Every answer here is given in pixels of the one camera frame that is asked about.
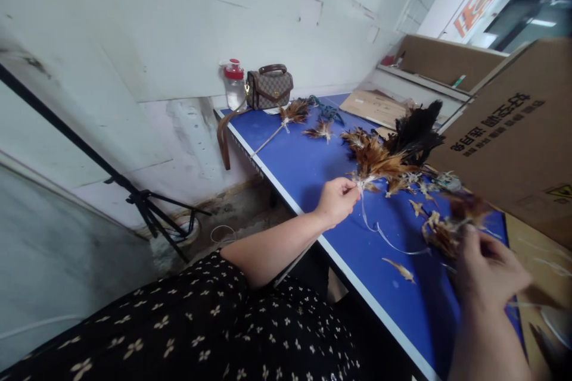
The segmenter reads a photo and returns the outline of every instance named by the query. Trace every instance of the brown monogram handbag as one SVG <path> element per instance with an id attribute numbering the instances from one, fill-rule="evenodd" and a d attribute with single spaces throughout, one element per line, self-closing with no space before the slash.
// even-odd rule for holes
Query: brown monogram handbag
<path id="1" fill-rule="evenodd" d="M 290 91 L 294 87 L 294 79 L 283 64 L 272 64 L 260 67 L 258 71 L 249 71 L 244 89 L 249 109 L 235 111 L 220 120 L 216 131 L 222 161 L 227 170 L 231 169 L 231 160 L 228 154 L 228 123 L 236 115 L 249 110 L 265 110 L 278 106 L 285 106 L 290 100 Z"/>

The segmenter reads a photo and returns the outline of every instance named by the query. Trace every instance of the plastic bottle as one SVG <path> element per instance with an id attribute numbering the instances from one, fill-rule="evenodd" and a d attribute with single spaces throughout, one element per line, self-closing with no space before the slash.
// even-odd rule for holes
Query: plastic bottle
<path id="1" fill-rule="evenodd" d="M 239 107 L 239 111 L 246 109 L 244 69 L 240 67 L 240 61 L 234 58 L 225 64 L 225 90 L 229 109 L 236 110 Z"/>

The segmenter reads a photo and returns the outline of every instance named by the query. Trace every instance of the concrete floor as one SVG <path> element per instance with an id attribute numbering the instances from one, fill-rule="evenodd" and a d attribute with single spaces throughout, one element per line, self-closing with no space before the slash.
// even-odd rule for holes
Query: concrete floor
<path id="1" fill-rule="evenodd" d="M 199 236 L 192 244 L 182 246 L 181 250 L 193 262 L 218 247 L 210 239 L 211 231 L 218 225 L 230 226 L 236 231 L 237 238 L 241 239 L 292 218 L 292 213 L 280 198 L 274 208 L 270 207 L 271 189 L 271 185 L 264 181 L 235 195 L 220 195 L 201 205 L 202 210 L 213 215 L 197 215 L 201 224 Z M 228 228 L 218 228 L 213 233 L 213 240 L 218 242 L 233 237 L 234 234 Z M 160 277 L 173 275 L 185 267 L 184 262 L 163 237 L 151 239 L 151 249 Z"/>

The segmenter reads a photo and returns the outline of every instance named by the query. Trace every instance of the woman's right hand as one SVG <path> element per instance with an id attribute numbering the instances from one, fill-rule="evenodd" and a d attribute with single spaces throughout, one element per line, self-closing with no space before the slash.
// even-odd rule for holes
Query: woman's right hand
<path id="1" fill-rule="evenodd" d="M 467 225 L 458 257 L 458 280 L 464 308 L 504 310 L 531 275 L 499 240 Z"/>
<path id="2" fill-rule="evenodd" d="M 332 229 L 353 211 L 360 200 L 357 184 L 345 177 L 338 177 L 324 184 L 320 202 L 313 211 L 324 230 Z"/>

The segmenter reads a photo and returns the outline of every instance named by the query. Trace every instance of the warning label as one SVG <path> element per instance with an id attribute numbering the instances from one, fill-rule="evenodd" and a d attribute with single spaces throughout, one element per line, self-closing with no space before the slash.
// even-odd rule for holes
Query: warning label
<path id="1" fill-rule="evenodd" d="M 564 185 L 547 191 L 548 195 L 560 196 L 561 198 L 572 199 L 572 186 Z"/>

